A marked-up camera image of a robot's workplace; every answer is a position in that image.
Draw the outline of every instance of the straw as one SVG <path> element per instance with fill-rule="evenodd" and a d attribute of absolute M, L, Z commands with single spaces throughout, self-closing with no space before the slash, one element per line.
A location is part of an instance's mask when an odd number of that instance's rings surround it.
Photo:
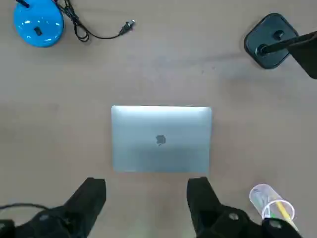
<path fill-rule="evenodd" d="M 283 206 L 283 204 L 281 202 L 276 202 L 277 208 L 279 209 L 279 211 L 281 212 L 282 216 L 284 217 L 284 219 L 291 224 L 296 231 L 298 231 L 297 226 L 295 225 L 295 223 L 293 222 L 292 218 L 289 216 L 288 212 L 286 211 L 285 207 Z"/>

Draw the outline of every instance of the laptop lid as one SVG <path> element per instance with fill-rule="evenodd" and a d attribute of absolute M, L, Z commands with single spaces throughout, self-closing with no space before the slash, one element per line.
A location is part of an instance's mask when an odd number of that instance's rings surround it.
<path fill-rule="evenodd" d="M 209 172 L 211 108 L 112 106 L 118 172 Z"/>

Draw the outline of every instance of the table surface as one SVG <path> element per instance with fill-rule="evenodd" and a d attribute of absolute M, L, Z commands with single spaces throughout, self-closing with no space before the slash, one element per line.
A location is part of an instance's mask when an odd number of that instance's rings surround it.
<path fill-rule="evenodd" d="M 316 0 L 74 0 L 92 31 L 115 40 L 79 42 L 67 21 L 51 48 L 17 36 L 14 1 L 0 8 L 0 203 L 58 206 L 86 177 L 106 178 L 108 198 L 91 237 L 184 237 L 194 231 L 188 178 L 115 173 L 112 105 L 213 108 L 209 180 L 226 205 L 259 215 L 250 188 L 268 183 L 292 202 L 295 223 L 316 236 L 317 82 L 292 57 L 260 69 L 243 38 L 280 12 L 300 34 L 316 30 Z M 2 211 L 27 221 L 35 210 Z"/>

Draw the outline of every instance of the black lamp base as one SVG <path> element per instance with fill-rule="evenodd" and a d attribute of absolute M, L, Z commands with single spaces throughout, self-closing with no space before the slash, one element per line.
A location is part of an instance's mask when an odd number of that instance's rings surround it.
<path fill-rule="evenodd" d="M 297 31 L 278 13 L 271 13 L 263 18 L 244 39 L 246 52 L 265 69 L 279 66 L 289 55 L 287 49 L 266 55 L 261 54 L 261 47 L 279 43 L 297 37 Z"/>

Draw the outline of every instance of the apple logo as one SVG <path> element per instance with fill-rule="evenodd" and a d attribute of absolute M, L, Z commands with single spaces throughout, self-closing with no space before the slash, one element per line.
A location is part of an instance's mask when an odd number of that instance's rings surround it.
<path fill-rule="evenodd" d="M 166 138 L 164 135 L 157 135 L 156 139 L 157 139 L 158 146 L 161 146 L 166 143 Z"/>

